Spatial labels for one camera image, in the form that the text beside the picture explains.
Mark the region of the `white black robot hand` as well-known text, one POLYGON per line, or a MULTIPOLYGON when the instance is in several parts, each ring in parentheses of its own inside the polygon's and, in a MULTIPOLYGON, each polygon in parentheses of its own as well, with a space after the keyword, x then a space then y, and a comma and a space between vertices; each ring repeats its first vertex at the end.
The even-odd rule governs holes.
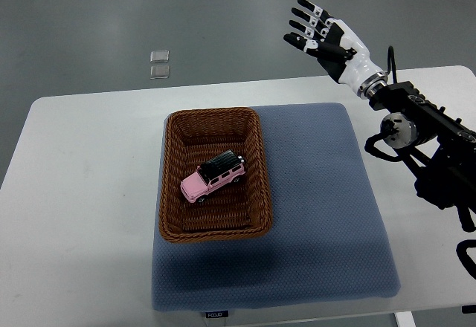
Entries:
POLYGON ((283 36, 287 43, 304 53, 318 52, 318 61, 329 76, 339 84, 348 85, 362 99, 387 85, 387 74, 372 62, 367 46, 345 22, 308 0, 297 2, 311 12, 293 7, 292 13, 306 25, 294 20, 289 24, 309 39, 287 33, 283 36))

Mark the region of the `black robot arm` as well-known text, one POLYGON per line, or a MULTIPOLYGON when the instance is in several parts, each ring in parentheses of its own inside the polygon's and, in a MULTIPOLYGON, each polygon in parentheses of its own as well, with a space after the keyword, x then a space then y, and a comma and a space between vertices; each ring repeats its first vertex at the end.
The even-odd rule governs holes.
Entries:
POLYGON ((461 226, 475 231, 475 132, 429 101, 411 82, 399 82, 393 49, 387 69, 374 64, 359 37, 340 19, 307 0, 292 8, 294 31, 283 38, 317 59, 338 84, 348 85, 375 110, 387 110, 364 149, 414 174, 418 197, 444 210, 456 207, 461 226))

